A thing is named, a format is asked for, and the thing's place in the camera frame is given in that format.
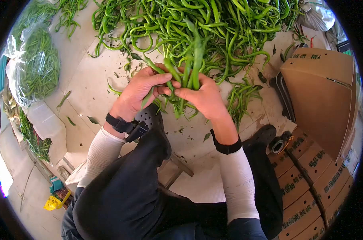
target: black wristband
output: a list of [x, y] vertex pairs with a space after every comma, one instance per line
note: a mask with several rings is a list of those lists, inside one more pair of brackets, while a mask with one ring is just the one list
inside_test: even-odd
[[228, 155], [228, 154], [237, 152], [242, 147], [240, 137], [239, 137], [239, 139], [237, 140], [236, 143], [227, 146], [227, 145], [220, 144], [216, 140], [215, 133], [213, 132], [213, 129], [211, 129], [211, 134], [212, 134], [212, 137], [213, 137], [213, 144], [215, 144], [216, 150], [223, 153], [223, 154]]
[[107, 114], [105, 120], [107, 123], [112, 125], [113, 129], [120, 133], [126, 132], [132, 125], [132, 122], [126, 122], [121, 117], [114, 118], [110, 113]]

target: black buckle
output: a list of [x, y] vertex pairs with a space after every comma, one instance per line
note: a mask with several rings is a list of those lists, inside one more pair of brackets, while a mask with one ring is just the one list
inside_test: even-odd
[[147, 124], [144, 121], [133, 120], [131, 126], [127, 129], [126, 133], [128, 137], [125, 139], [127, 142], [132, 142], [135, 139], [143, 136], [149, 130]]

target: person's left hand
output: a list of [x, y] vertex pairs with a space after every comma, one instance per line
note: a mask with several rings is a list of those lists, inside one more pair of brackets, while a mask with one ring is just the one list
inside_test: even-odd
[[[167, 72], [164, 64], [157, 63], [158, 67]], [[130, 122], [135, 117], [136, 113], [141, 109], [143, 98], [148, 94], [150, 89], [159, 84], [164, 84], [171, 80], [170, 73], [158, 74], [151, 67], [146, 67], [140, 70], [130, 81], [120, 97], [113, 104], [110, 114], [114, 117], [121, 117], [127, 122]], [[180, 87], [177, 81], [172, 81], [175, 87]], [[171, 94], [171, 90], [166, 87], [156, 87], [153, 90], [152, 96], [144, 106], [146, 108], [159, 94]]]

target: yellow bag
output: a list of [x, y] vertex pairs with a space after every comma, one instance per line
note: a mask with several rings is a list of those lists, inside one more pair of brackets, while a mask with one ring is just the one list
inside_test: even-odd
[[44, 209], [52, 211], [61, 208], [68, 199], [69, 195], [71, 195], [70, 191], [68, 191], [66, 196], [63, 198], [63, 201], [60, 201], [59, 199], [51, 195], [50, 198], [47, 200], [46, 204], [44, 205]]

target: black shoe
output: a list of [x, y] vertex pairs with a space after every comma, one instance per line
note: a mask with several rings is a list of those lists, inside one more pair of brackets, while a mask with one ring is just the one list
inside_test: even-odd
[[161, 112], [158, 112], [159, 107], [155, 104], [151, 103], [148, 107], [138, 112], [135, 116], [135, 120], [137, 121], [144, 121], [148, 128], [157, 130], [161, 136], [164, 138], [162, 141], [165, 141], [165, 146], [167, 149], [167, 154], [165, 160], [171, 157], [172, 149], [171, 144], [168, 141], [167, 136], [164, 132], [164, 125], [163, 125], [163, 118], [161, 116]]
[[242, 142], [243, 149], [246, 150], [255, 143], [262, 143], [265, 147], [267, 147], [268, 144], [275, 138], [276, 133], [276, 128], [273, 125], [264, 125], [250, 139]]

